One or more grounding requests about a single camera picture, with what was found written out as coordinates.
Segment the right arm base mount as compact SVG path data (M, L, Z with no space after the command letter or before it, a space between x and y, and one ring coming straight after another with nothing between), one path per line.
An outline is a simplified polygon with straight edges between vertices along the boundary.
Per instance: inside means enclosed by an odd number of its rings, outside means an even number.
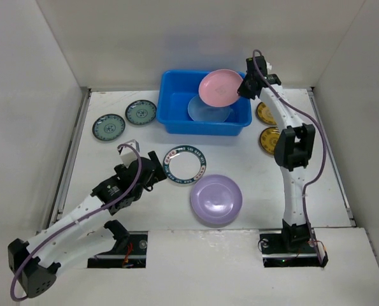
M328 264L325 245L307 225L288 226L259 233L258 249L265 268L320 267Z

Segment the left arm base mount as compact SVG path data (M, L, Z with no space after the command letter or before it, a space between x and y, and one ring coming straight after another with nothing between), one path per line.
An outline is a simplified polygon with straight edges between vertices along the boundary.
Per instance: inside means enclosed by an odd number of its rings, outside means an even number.
M104 227L111 231L115 243L107 252L99 253L87 261L87 268L145 268L147 265L147 231L127 231L117 220Z

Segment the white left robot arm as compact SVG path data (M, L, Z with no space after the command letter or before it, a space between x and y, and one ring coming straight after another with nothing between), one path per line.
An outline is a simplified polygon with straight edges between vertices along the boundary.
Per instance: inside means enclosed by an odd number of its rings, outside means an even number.
M127 248L130 234L114 215L166 179L154 151L147 157L141 157L136 149L132 154L134 160L129 165L117 165L115 174L93 188L68 215L28 240L16 238L9 243L12 300L36 298L77 262Z

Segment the purple plate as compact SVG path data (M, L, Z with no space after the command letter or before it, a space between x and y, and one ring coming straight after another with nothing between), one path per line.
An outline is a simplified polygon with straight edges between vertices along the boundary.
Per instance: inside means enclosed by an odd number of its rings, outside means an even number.
M237 218L243 205L243 195L231 178L208 175L196 182L192 188L190 205L202 223L225 226Z

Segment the pink plate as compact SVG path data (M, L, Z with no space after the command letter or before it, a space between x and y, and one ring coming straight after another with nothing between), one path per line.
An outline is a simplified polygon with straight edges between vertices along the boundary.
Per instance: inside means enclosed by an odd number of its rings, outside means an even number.
M218 69L208 73L199 84L199 97L212 107L226 107L239 99L238 88L242 76L230 69Z

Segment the light blue plate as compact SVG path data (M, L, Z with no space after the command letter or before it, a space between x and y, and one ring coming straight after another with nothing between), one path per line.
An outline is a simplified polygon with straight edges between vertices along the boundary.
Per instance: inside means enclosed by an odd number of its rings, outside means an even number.
M224 122L231 114L231 108L207 105L199 96L194 96L187 107L188 115L193 121Z

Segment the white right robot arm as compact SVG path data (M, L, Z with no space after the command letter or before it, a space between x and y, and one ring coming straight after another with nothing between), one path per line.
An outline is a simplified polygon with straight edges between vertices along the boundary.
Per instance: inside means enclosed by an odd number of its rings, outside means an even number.
M274 149L285 193L280 243L287 252L297 252L312 235L304 183L316 130L314 125L304 123L296 108L287 101L279 79L276 78L273 84L269 82L266 60L262 55L249 57L246 64L247 73L238 94L243 98L259 98L269 108L280 132Z

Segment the white plate dark lettered rim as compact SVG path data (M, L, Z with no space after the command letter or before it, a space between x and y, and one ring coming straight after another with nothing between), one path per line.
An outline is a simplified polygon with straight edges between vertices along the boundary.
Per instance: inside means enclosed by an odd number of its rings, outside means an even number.
M206 172L206 157L191 145L179 145L166 153L162 167L167 178L176 184L192 184Z

